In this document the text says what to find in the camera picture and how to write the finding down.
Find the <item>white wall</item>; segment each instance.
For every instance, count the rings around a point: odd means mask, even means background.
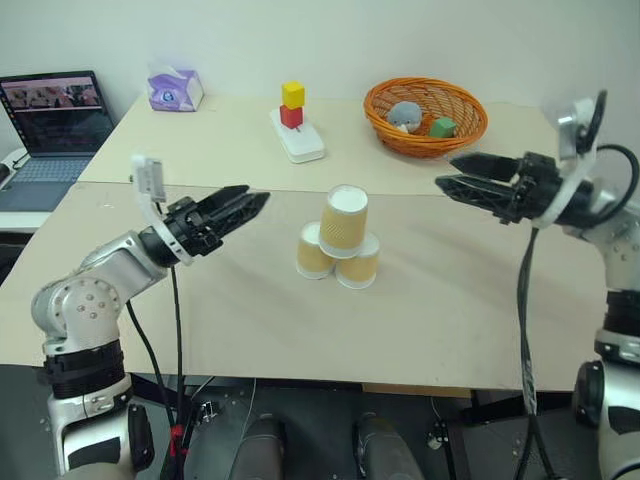
[[[552,105],[609,89],[605,137],[640,153],[638,0],[4,0],[0,75],[94,69],[116,118],[149,61],[198,69],[208,93],[362,98],[394,76],[481,101]],[[0,155],[19,145],[0,114]]]

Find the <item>laptop keyboard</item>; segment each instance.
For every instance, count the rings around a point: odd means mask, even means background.
[[[12,182],[75,182],[91,161],[87,159],[29,160],[11,179]]]

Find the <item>laptop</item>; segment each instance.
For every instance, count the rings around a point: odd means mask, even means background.
[[[0,211],[51,212],[113,131],[96,76],[0,78],[0,102],[30,157],[0,190]]]

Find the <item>green block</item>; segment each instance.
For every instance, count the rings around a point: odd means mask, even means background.
[[[451,138],[453,137],[456,126],[456,122],[451,120],[449,117],[440,117],[433,122],[433,125],[431,125],[429,136],[436,138]]]

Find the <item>stacked paper cups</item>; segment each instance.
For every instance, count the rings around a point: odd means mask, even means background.
[[[320,222],[305,225],[298,243],[298,272],[325,278],[333,269],[349,288],[366,288],[376,279],[380,242],[366,231],[368,198],[361,188],[338,185],[327,196]]]

